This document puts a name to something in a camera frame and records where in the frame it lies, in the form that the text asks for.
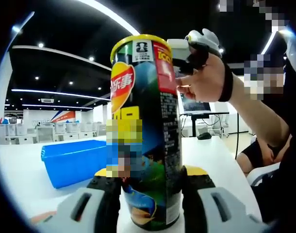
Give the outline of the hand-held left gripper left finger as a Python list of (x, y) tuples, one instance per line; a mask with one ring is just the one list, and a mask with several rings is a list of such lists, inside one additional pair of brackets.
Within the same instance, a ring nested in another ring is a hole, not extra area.
[(58, 205), (54, 227), (63, 233), (115, 233), (120, 210), (121, 182), (101, 169), (87, 187)]

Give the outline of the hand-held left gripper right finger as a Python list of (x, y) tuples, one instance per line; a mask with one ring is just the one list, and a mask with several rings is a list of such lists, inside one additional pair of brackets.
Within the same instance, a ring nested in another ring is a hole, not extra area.
[(186, 233), (261, 233), (262, 222), (223, 187), (215, 187), (199, 167), (181, 170), (182, 208)]

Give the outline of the person's right hand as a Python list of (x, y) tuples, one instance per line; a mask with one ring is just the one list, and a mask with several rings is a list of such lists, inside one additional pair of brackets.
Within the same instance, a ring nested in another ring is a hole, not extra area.
[(222, 60), (209, 53), (205, 65), (193, 75), (176, 79), (177, 90), (186, 98), (216, 102), (220, 99), (225, 81), (225, 66)]

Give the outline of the person's left hand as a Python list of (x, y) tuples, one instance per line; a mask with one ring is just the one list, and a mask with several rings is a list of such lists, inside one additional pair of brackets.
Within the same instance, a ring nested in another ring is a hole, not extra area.
[(48, 217), (52, 217), (56, 214), (57, 211), (49, 211), (42, 214), (39, 214), (37, 216), (31, 217), (29, 219), (31, 224), (37, 224), (38, 222), (46, 220)]

